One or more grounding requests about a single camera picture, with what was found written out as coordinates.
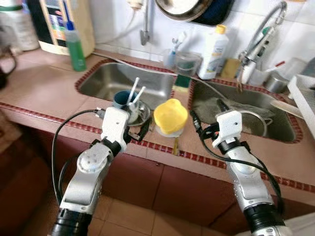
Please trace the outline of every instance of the green bottle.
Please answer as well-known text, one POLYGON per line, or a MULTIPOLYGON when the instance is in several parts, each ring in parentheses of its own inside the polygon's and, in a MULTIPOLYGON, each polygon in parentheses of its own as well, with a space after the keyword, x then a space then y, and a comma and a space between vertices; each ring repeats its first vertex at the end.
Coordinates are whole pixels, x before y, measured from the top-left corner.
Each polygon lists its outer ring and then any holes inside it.
POLYGON ((65 4, 65 1, 63 1, 65 12, 67 15, 67 23, 66 23, 66 30, 65 33, 65 39, 66 39, 66 45, 69 49, 70 57, 71 57, 71 63, 72 67, 75 71, 85 71, 87 69, 85 58, 82 50, 81 40, 79 37, 78 31, 75 30, 74 24, 69 19, 68 9, 65 4))

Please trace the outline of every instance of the tiled backsplash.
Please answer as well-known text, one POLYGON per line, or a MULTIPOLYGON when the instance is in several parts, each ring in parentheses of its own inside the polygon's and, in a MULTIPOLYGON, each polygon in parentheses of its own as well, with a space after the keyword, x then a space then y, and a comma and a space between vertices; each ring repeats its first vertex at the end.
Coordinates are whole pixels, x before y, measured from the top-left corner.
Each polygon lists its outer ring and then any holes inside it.
MULTIPOLYGON (((223 23, 227 26, 227 36, 230 39, 225 56, 235 58, 246 48, 264 16, 278 2, 280 0, 235 0, 232 11, 223 23)), ((154 3, 151 4, 150 42, 145 46, 140 43, 143 11, 136 13, 127 33, 112 40, 125 30, 131 19, 132 9, 127 0, 91 0, 90 3, 95 40, 97 43, 104 43, 97 44, 96 47, 133 57, 161 60, 163 51, 172 47, 172 38, 184 30, 188 39, 180 49, 201 53, 205 48, 205 33, 214 30, 214 27, 171 20, 154 3)), ((285 21, 265 52, 262 68, 291 57, 305 61, 315 57, 315 0, 287 3, 285 21)))

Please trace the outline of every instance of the stainless steel sink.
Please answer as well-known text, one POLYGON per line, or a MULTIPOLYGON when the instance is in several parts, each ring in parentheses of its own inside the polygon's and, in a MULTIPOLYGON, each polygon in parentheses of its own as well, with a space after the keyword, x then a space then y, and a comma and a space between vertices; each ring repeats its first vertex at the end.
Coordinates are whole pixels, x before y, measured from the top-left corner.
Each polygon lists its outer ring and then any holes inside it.
MULTIPOLYGON (((267 138, 280 140, 283 142, 292 142, 295 140, 296 135, 291 126, 286 112, 281 111, 272 105, 270 101, 275 100, 274 97, 265 93, 246 90, 238 93, 235 87, 221 85, 217 83, 209 83, 228 99, 242 104, 249 104, 260 108, 269 109, 275 115, 272 117, 273 122, 268 125, 267 138)), ((220 96, 211 90, 209 87, 197 82, 194 86, 192 95, 192 109, 196 111, 200 119, 204 123, 212 123, 215 121, 215 115, 209 111, 209 102, 213 97, 220 98, 220 96)), ((243 114, 243 125, 250 128, 250 133, 261 136, 263 133, 263 126, 261 122, 248 122, 249 118, 253 119, 252 115, 243 114)))
POLYGON ((112 101, 118 91, 130 90, 136 77, 140 78, 136 92, 142 86, 146 87, 141 100, 151 110, 169 99, 174 83, 173 76, 147 72, 115 62, 99 67, 79 86, 79 91, 88 96, 112 101))

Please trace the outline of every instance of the pink tile countertop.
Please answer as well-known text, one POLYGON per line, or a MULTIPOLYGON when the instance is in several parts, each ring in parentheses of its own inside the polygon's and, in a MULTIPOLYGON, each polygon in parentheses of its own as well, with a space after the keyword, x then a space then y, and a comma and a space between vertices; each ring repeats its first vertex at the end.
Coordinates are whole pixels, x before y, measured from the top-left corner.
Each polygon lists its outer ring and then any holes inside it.
MULTIPOLYGON (((161 67, 158 62, 98 52, 133 63, 161 67)), ((75 83, 104 59, 91 55, 87 58, 88 70, 74 72, 67 56, 42 50, 24 53, 18 57, 18 66, 8 77, 7 87, 0 90, 0 109, 13 122, 54 133, 60 122, 78 111, 107 108, 111 101, 88 97, 75 89, 75 83)), ((4 71, 8 71, 11 62, 2 59, 0 64, 4 71)), ((189 93, 176 91, 174 98, 189 107, 189 93)), ((252 152, 277 177, 285 198, 315 206, 315 140, 303 120, 297 118, 297 123, 303 133, 298 143, 288 144, 247 133, 242 134, 242 141, 249 143, 252 152)), ((100 138, 100 128, 101 120, 92 114, 84 114, 75 118, 60 134, 92 142, 100 138)), ((179 137, 178 156, 171 154, 173 145, 174 139, 162 137, 154 130, 141 143, 130 143, 126 153, 231 182, 225 164, 203 148, 190 117, 179 137)))

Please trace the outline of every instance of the yellow plastic lid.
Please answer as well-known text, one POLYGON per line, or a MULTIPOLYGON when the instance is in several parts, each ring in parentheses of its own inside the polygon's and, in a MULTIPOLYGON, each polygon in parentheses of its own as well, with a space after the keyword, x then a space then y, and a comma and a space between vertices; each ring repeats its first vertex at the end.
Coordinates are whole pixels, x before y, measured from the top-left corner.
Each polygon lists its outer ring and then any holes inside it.
POLYGON ((172 98, 160 104, 154 110, 153 116, 162 133, 171 134, 185 126, 188 111, 179 100, 172 98))
POLYGON ((225 33, 225 29, 226 29, 226 26, 224 26, 224 25, 217 25, 216 33, 224 34, 225 33))

